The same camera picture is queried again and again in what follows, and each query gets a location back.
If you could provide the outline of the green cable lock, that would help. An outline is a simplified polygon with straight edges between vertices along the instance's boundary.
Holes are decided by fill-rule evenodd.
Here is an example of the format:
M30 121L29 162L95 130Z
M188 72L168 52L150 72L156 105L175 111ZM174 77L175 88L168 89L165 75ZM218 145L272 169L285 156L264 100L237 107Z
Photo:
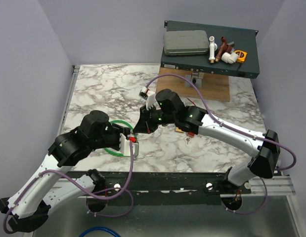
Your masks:
M110 123L111 124L123 124L123 125L126 125L127 127L129 127L130 129L131 129L131 132L133 132L133 127L132 127L132 125L130 125L129 123L127 123L126 121L123 121L123 120L112 120L112 121L110 121ZM110 150L110 149L108 149L108 148L104 148L104 150L107 152L107 153L109 153L109 154L111 154L111 155L113 155L113 156L116 156L116 157L126 157L126 155L123 155L121 152L115 152L115 151L112 151L112 150ZM133 155L134 155L134 159L136 159L137 158L137 156L138 156L138 149L133 153Z

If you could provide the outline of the brass padlock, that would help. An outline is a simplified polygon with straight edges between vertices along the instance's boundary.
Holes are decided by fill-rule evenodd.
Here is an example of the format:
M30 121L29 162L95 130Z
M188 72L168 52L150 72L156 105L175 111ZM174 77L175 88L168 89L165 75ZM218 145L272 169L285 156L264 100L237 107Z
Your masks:
M178 133L184 133L184 131L182 131L181 129L179 129L178 127L175 128L175 131Z

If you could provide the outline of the red plastic seal tag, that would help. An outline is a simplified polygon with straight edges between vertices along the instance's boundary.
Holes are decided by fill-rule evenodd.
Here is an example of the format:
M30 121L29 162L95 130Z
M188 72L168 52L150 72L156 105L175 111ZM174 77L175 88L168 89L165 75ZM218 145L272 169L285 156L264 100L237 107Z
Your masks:
M190 98L187 98L187 100L191 102L193 106L196 106L196 104ZM187 136L193 138L195 134L193 132L188 132Z

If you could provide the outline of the white elbow pipe fitting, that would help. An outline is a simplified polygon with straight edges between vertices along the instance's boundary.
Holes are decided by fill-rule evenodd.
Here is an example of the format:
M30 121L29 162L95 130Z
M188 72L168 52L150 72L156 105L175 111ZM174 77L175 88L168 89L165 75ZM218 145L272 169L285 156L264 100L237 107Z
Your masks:
M235 52L225 52L222 56L221 56L221 60L227 64L234 64L237 59L239 58L239 55Z

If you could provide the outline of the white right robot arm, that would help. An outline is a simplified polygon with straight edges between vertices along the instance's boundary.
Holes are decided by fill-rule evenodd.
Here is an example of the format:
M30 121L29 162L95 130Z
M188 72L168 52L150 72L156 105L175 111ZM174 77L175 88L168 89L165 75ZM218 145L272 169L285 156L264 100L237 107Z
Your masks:
M280 149L276 145L278 142L276 132L248 131L219 118L212 118L206 109L186 106L178 94L170 89L154 93L144 87L139 92L139 96L146 101L146 104L140 108L134 133L150 134L160 125L174 124L184 132L218 139L249 155L248 160L230 167L225 173L222 181L225 192L234 193L254 177L271 179L274 176L280 155Z

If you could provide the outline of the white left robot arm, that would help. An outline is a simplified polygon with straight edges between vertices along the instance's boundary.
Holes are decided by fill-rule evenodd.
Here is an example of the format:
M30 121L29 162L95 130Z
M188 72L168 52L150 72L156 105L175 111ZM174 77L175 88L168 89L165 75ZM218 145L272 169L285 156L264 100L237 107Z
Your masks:
M37 171L15 195L0 199L0 211L5 214L4 231L7 234L33 232L56 208L80 195L87 194L101 201L121 195L131 175L118 193L106 196L104 192L109 188L96 169L77 180L66 174L91 152L103 148L112 148L134 160L139 144L131 136L130 128L113 125L105 112L94 110L83 117L78 127L55 138Z

